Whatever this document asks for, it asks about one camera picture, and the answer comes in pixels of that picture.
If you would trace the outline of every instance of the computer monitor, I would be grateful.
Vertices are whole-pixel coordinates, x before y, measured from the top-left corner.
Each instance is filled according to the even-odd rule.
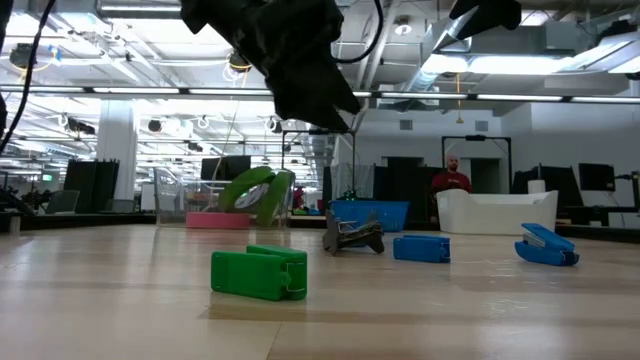
[[[616,174],[611,165],[579,164],[580,190],[616,191]]]
[[[211,181],[213,173],[218,166],[220,158],[202,159],[200,169],[200,179]],[[222,158],[222,163],[218,169],[215,180],[233,180],[238,175],[251,169],[251,156],[226,156]]]

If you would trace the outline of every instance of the blue toy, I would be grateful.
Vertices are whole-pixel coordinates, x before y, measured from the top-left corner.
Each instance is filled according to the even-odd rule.
[[[574,252],[575,245],[562,236],[539,224],[522,224],[522,227],[528,232],[522,241],[515,243],[521,258],[555,266],[572,266],[580,260],[580,255]]]
[[[438,236],[405,235],[393,240],[393,257],[433,263],[450,263],[449,238]]]

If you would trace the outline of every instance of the office floor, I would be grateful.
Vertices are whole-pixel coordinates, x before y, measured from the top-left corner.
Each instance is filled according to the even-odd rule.
[[[640,246],[576,240],[574,268],[455,236],[450,265],[322,251],[322,231],[103,227],[0,237],[0,359],[631,359]],[[309,295],[212,293],[212,251],[309,253]]]

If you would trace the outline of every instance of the man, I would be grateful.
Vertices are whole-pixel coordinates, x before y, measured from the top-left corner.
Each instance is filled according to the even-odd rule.
[[[444,171],[433,178],[431,182],[431,193],[437,194],[440,191],[449,189],[462,189],[471,192],[471,181],[464,174],[458,172],[458,157],[452,154],[447,155],[447,171]]]

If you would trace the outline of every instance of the column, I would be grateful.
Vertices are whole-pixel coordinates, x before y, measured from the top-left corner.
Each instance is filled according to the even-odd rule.
[[[133,200],[140,120],[131,100],[102,100],[96,158],[120,161],[114,199]]]

